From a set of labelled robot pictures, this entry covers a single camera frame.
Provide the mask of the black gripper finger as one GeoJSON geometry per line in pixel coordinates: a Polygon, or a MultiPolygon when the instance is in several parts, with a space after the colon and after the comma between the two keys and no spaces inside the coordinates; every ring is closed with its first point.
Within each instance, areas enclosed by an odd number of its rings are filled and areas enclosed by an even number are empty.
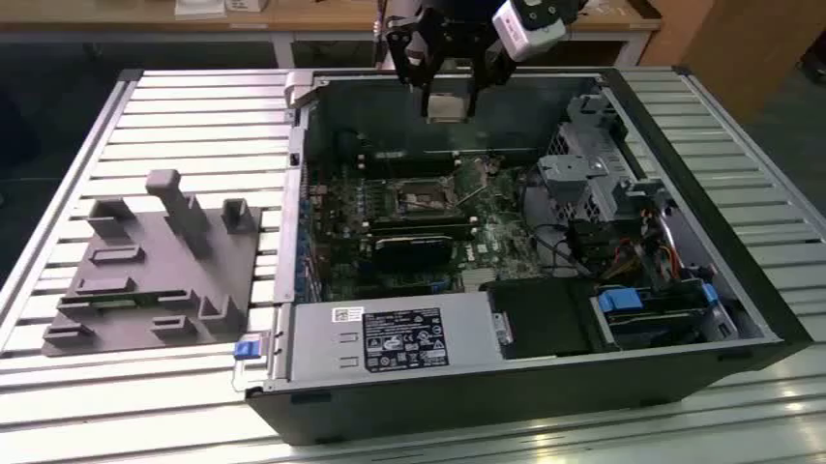
{"type": "Polygon", "coordinates": [[[399,80],[420,90],[420,116],[428,116],[432,81],[445,60],[445,23],[435,4],[388,4],[384,41],[399,80]]]}
{"type": "Polygon", "coordinates": [[[465,116],[473,117],[480,92],[491,86],[503,85],[516,69],[516,62],[511,59],[492,28],[473,38],[469,59],[471,80],[465,116]]]}

